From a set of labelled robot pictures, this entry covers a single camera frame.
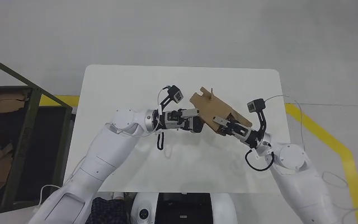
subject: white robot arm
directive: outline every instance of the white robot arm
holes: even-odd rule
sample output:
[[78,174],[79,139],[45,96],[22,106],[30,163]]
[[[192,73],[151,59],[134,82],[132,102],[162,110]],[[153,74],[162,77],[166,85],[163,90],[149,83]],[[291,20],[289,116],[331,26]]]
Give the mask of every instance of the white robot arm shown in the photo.
[[29,223],[85,223],[102,183],[123,164],[140,137],[159,129],[201,132],[204,124],[198,117],[198,110],[161,111],[169,102],[178,103],[183,98],[176,86],[166,88],[168,97],[159,110],[139,113],[132,109],[117,110],[112,121],[104,125],[91,143],[80,168],[47,198]]
[[[214,117],[213,121],[220,124],[222,133],[238,138],[251,148],[245,155],[246,162],[251,168],[256,171],[270,169],[282,196],[304,224],[340,223],[327,187],[307,153],[296,144],[271,141],[271,135],[265,132],[263,99],[249,102],[248,108],[250,112],[258,114],[259,131],[245,127],[235,120]],[[252,150],[265,157],[268,164],[266,168],[257,169],[249,163],[247,156]]]

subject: white floor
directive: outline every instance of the white floor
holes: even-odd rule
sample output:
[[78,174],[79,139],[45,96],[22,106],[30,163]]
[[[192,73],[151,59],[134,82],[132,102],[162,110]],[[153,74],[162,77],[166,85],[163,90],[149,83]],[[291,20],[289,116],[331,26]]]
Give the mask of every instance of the white floor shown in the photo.
[[[304,112],[358,164],[357,7],[356,0],[2,0],[0,62],[63,95],[79,95],[89,64],[276,69],[284,94],[308,104]],[[299,124],[288,120],[300,143]],[[304,136],[320,171],[344,177],[340,158]],[[352,207],[347,188],[329,189],[337,205]],[[354,220],[351,213],[345,224]]]

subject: patterned cloth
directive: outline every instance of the patterned cloth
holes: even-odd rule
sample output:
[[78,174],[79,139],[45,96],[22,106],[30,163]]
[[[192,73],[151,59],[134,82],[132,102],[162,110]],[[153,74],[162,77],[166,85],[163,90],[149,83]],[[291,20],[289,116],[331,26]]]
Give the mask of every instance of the patterned cloth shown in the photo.
[[127,224],[124,200],[95,198],[86,224]]

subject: metal frame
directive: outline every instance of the metal frame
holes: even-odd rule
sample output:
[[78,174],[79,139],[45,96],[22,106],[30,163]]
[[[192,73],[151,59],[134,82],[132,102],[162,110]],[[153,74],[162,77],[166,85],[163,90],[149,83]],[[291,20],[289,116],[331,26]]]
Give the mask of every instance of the metal frame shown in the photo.
[[32,91],[29,100],[29,106],[27,107],[24,123],[20,132],[20,138],[18,140],[18,144],[15,149],[11,170],[7,178],[4,197],[0,205],[0,212],[6,212],[6,211],[12,211],[14,209],[34,206],[39,202],[38,200],[32,202],[15,202],[15,197],[18,189],[18,184],[20,183],[20,177],[26,158],[25,155],[29,143],[31,141],[32,129],[35,124],[36,114],[39,108],[42,94],[44,94],[48,98],[54,100],[55,102],[66,108],[64,123],[62,126],[62,135],[60,138],[58,155],[57,155],[57,160],[56,160],[56,165],[55,165],[55,170],[53,173],[53,180],[52,180],[52,184],[58,186],[62,185],[62,181],[64,178],[65,164],[68,156],[68,150],[66,150],[65,145],[66,145],[66,138],[69,129],[69,121],[72,112],[72,107],[2,63],[0,63],[0,69],[8,73],[10,76],[26,84]]

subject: cardboard box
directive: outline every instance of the cardboard box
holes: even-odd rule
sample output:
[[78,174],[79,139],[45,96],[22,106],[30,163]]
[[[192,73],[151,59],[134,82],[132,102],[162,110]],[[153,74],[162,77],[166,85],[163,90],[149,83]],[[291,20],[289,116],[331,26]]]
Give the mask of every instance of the cardboard box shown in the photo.
[[23,108],[26,95],[23,92],[0,94],[0,113],[8,113]]
[[12,150],[12,144],[8,144],[4,148],[0,148],[0,159]]
[[8,153],[0,159],[0,188],[2,188],[7,180],[12,164],[12,154]]
[[221,99],[214,96],[213,89],[209,92],[202,87],[200,91],[202,92],[202,95],[194,93],[190,98],[190,102],[199,110],[199,117],[201,120],[203,120],[217,134],[225,136],[225,133],[219,131],[220,125],[213,122],[215,116],[225,119],[235,119],[247,127],[252,126],[252,123],[244,116],[232,109],[231,106],[227,105]]

